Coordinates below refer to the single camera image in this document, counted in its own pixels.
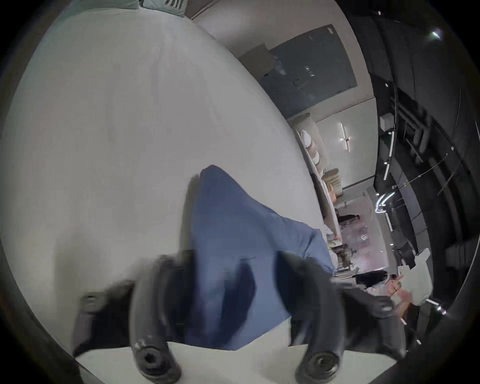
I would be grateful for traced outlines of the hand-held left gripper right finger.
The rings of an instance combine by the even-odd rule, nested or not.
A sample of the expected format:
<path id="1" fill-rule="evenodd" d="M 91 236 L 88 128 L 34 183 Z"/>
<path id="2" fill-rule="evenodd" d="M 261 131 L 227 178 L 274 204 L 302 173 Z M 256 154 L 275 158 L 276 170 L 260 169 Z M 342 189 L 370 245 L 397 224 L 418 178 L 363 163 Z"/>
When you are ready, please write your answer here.
<path id="1" fill-rule="evenodd" d="M 307 345 L 297 383 L 331 382 L 345 351 L 405 357 L 403 324 L 388 296 L 335 280 L 315 259 L 286 251 L 277 253 L 277 291 L 291 315 L 290 346 Z"/>

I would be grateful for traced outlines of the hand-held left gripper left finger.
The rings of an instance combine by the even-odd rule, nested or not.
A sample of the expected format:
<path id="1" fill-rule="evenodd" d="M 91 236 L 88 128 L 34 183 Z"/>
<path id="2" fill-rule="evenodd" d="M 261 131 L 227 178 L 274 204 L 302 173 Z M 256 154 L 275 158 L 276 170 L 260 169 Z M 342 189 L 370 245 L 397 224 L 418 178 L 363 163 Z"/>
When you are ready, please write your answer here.
<path id="1" fill-rule="evenodd" d="M 152 383 L 176 383 L 182 370 L 168 343 L 183 343 L 193 301 L 195 253 L 162 255 L 135 280 L 86 292 L 72 335 L 73 357 L 129 346 L 136 368 Z"/>

